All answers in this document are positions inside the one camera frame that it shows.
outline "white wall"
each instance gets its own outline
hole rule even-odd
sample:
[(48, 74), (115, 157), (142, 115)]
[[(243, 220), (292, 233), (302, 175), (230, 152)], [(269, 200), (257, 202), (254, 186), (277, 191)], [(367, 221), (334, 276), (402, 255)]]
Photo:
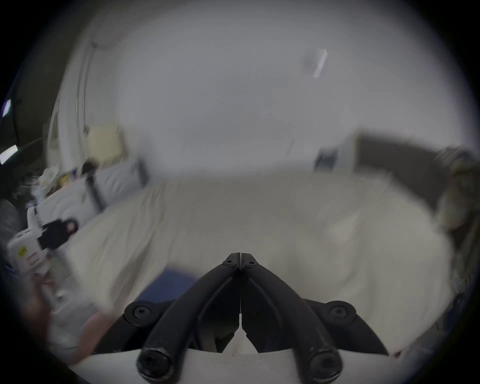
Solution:
[(39, 138), (43, 124), (50, 121), (70, 52), (99, 4), (100, 0), (82, 1), (66, 9), (38, 37), (25, 59), (15, 91), (21, 143)]
[(86, 95), (87, 124), (118, 122), (154, 173), (311, 167), (319, 148), (358, 127), (476, 149), (465, 80), (408, 10), (357, 0), (155, 4), (110, 15)]

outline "light fixture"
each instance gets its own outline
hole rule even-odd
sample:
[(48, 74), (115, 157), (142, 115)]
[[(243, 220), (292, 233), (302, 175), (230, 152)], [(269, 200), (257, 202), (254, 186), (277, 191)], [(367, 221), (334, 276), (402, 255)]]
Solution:
[(0, 153), (0, 164), (4, 164), (12, 155), (17, 153), (18, 148), (16, 145), (12, 145), (10, 148), (5, 149), (2, 153)]
[(2, 117), (5, 117), (5, 115), (8, 113), (8, 111), (10, 110), (10, 106), (12, 105), (12, 100), (11, 99), (8, 99), (6, 102), (5, 102), (5, 106), (3, 107), (3, 112), (1, 114)]

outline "white bedsheet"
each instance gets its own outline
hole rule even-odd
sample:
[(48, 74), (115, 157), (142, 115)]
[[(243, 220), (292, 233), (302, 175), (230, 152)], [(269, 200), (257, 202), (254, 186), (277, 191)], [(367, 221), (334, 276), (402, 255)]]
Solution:
[(120, 315), (167, 264), (201, 276), (232, 252), (251, 253), (303, 298), (351, 303), (392, 353), (453, 297), (449, 241), (382, 176), (160, 182), (82, 228), (68, 259), (94, 302)]

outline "person's hand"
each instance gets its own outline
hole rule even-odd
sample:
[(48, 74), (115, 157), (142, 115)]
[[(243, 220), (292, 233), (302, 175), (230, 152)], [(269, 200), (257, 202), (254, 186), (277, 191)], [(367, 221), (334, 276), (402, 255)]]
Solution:
[(26, 325), (34, 336), (41, 342), (47, 340), (48, 326), (50, 324), (51, 307), (42, 293), (42, 285), (47, 285), (54, 292), (56, 287), (49, 274), (32, 276), (32, 296), (22, 310)]

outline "yellow sticker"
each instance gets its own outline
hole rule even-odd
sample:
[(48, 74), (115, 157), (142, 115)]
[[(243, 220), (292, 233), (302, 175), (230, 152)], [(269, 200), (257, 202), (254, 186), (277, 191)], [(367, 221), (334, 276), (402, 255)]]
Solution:
[(26, 254), (27, 254), (27, 247), (25, 246), (20, 247), (20, 249), (18, 250), (18, 255), (20, 257), (25, 257)]

